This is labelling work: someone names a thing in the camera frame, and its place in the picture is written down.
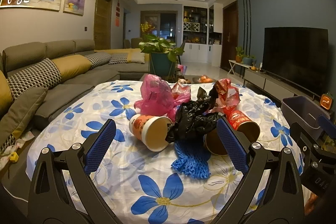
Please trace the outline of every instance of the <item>white paper cup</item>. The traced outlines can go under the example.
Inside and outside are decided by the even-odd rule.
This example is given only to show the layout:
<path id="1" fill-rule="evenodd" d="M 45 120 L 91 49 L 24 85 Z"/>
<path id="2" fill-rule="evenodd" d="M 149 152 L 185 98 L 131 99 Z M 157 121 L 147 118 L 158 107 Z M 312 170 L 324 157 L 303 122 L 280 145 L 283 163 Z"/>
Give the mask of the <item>white paper cup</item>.
<path id="1" fill-rule="evenodd" d="M 141 140 L 149 150 L 160 152 L 168 146 L 165 140 L 168 124 L 172 121 L 165 116 L 134 115 L 129 121 L 129 130 Z"/>

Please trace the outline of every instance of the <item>plastic bin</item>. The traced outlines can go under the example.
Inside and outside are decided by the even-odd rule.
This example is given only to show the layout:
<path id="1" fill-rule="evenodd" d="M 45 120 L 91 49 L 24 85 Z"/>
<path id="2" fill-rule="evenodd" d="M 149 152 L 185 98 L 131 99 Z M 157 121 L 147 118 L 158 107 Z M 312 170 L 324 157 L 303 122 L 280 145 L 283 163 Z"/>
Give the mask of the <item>plastic bin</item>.
<path id="1" fill-rule="evenodd" d="M 328 112 L 305 96 L 282 99 L 281 110 L 289 126 L 297 122 L 315 140 L 323 131 L 317 122 L 318 116 L 323 114 L 330 119 Z"/>

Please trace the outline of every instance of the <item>crumpled plastic bag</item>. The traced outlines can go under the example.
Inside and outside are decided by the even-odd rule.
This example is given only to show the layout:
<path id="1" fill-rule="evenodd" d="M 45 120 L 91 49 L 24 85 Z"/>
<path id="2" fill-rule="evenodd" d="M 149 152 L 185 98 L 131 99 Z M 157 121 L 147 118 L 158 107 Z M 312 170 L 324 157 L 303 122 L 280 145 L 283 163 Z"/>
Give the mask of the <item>crumpled plastic bag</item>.
<path id="1" fill-rule="evenodd" d="M 240 102 L 238 88 L 231 85 L 230 79 L 221 79 L 214 84 L 213 89 L 216 89 L 218 94 L 216 99 L 217 106 L 211 109 L 209 113 L 222 112 L 228 116 Z"/>
<path id="2" fill-rule="evenodd" d="M 168 83 L 156 75 L 146 75 L 141 88 L 142 100 L 134 103 L 140 114 L 164 116 L 167 114 L 173 122 L 180 104 L 190 101 L 190 86 L 176 83 L 171 89 Z"/>
<path id="3" fill-rule="evenodd" d="M 166 141 L 172 143 L 196 139 L 214 130 L 223 114 L 215 112 L 204 115 L 204 113 L 214 107 L 217 96 L 216 89 L 213 88 L 208 96 L 200 87 L 197 101 L 182 103 L 177 110 L 175 124 L 169 127 Z"/>

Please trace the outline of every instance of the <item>television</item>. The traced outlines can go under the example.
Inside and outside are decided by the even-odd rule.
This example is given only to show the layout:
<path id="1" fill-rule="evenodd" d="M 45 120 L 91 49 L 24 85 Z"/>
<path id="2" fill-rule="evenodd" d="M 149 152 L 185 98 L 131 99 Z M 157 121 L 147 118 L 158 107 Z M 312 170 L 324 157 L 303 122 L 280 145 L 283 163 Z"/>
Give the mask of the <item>television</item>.
<path id="1" fill-rule="evenodd" d="M 262 69 L 321 96 L 328 70 L 328 30 L 265 28 Z"/>

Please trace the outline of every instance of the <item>teal plant pot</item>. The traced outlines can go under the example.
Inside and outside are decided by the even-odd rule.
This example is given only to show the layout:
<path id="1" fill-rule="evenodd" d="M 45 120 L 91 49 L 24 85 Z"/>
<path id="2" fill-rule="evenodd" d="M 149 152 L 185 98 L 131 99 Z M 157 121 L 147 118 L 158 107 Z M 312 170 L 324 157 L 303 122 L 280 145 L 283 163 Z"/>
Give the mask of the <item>teal plant pot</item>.
<path id="1" fill-rule="evenodd" d="M 176 63 L 168 59 L 168 54 L 150 53 L 150 74 L 160 77 L 172 76 L 175 73 L 175 65 Z"/>
<path id="2" fill-rule="evenodd" d="M 243 64 L 248 65 L 248 66 L 252 66 L 252 58 L 248 58 L 248 57 L 244 57 L 243 58 Z"/>

